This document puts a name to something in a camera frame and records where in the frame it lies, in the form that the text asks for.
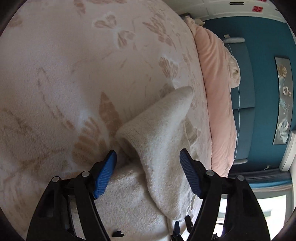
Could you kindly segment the cream sweater with black hearts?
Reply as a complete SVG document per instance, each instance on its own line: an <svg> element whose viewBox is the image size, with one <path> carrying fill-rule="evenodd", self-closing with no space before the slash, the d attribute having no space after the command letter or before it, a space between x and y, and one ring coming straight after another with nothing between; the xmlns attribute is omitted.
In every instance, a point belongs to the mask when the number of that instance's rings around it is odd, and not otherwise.
<svg viewBox="0 0 296 241"><path fill-rule="evenodd" d="M115 137L131 162L114 172L95 202L108 235L124 240L169 240L192 192L179 154L188 148L185 118L193 89L182 87L125 123Z"/></svg>

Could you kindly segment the blue upholstered headboard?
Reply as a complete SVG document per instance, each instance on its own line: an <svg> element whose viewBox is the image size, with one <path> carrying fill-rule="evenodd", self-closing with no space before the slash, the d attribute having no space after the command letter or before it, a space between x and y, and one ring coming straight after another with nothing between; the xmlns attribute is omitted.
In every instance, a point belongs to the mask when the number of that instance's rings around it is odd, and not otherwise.
<svg viewBox="0 0 296 241"><path fill-rule="evenodd" d="M244 38L223 40L225 47L237 60L240 69L240 84L231 89L232 108L237 130L234 164L248 161L255 118L255 91L253 71Z"/></svg>

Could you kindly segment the cream blanket on pillow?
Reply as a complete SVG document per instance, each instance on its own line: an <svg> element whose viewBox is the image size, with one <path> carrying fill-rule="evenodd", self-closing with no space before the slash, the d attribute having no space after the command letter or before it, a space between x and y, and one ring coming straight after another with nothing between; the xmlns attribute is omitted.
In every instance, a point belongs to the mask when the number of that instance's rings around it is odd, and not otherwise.
<svg viewBox="0 0 296 241"><path fill-rule="evenodd" d="M240 85L241 81L241 73L240 68L238 65L237 60L235 57L230 53L230 51L224 47L227 58L228 58L228 69L229 69L229 85L231 89L234 89Z"/></svg>

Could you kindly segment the pink butterfly bedspread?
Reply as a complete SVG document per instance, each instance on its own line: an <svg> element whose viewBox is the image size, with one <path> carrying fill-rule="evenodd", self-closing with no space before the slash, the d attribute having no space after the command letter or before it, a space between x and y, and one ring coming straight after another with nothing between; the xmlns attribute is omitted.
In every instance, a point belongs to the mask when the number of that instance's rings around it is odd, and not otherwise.
<svg viewBox="0 0 296 241"><path fill-rule="evenodd" d="M195 41L163 1L27 1L1 35L1 209L25 237L54 176L72 178L117 152L96 201L109 233L169 240L141 163L116 131L171 91L194 98L183 146L211 164L206 93Z"/></svg>

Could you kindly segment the pink duvet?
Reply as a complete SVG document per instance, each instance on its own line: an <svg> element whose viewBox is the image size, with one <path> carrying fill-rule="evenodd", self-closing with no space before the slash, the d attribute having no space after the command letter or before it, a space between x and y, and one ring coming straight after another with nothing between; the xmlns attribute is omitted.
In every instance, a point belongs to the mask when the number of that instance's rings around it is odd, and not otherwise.
<svg viewBox="0 0 296 241"><path fill-rule="evenodd" d="M212 31L190 18L185 23L193 34L203 74L212 138L211 169L227 177L234 162L237 131L232 109L233 81L229 69L232 55Z"/></svg>

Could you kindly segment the white wardrobe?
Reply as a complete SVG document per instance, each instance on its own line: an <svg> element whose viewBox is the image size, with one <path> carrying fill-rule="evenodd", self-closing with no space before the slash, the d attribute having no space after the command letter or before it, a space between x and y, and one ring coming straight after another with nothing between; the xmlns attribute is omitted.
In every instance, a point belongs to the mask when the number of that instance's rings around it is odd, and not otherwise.
<svg viewBox="0 0 296 241"><path fill-rule="evenodd" d="M285 22L271 1L256 0L167 0L178 15L189 13L203 21L232 16L253 16Z"/></svg>

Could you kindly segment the framed floral wall picture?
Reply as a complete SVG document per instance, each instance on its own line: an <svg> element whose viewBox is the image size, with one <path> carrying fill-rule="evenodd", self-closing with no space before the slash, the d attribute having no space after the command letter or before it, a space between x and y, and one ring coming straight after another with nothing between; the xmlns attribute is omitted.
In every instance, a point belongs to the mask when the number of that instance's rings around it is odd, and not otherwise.
<svg viewBox="0 0 296 241"><path fill-rule="evenodd" d="M278 78L278 117L273 145L285 145L290 133L293 109L293 75L290 60L275 57Z"/></svg>

